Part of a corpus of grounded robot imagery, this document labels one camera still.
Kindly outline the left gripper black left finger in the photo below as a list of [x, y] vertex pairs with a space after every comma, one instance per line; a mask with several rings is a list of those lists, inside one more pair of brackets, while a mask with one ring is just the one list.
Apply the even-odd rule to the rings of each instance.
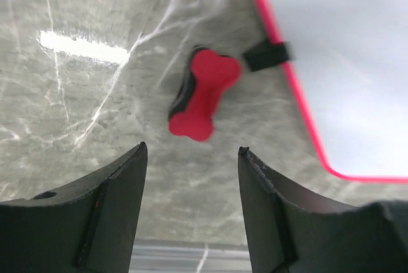
[[127, 272], [147, 173], [145, 143], [31, 199], [1, 203], [2, 272]]

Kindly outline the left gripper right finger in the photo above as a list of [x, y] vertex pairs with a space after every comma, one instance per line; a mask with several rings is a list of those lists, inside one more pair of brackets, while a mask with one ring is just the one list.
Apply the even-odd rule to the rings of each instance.
[[238, 152], [238, 180], [254, 272], [407, 271], [407, 202], [332, 200], [247, 147]]

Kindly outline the red whiteboard eraser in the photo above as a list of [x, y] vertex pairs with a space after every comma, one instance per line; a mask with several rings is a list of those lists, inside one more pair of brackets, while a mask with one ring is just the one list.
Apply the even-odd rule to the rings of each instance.
[[184, 71], [180, 89], [169, 107], [172, 135], [207, 141], [214, 132], [213, 116], [219, 102], [242, 73], [240, 63], [206, 47], [195, 46]]

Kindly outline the red framed whiteboard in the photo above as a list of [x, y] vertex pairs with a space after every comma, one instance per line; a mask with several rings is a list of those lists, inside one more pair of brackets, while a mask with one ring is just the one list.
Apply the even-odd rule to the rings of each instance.
[[407, 0], [255, 0], [323, 166], [407, 180]]

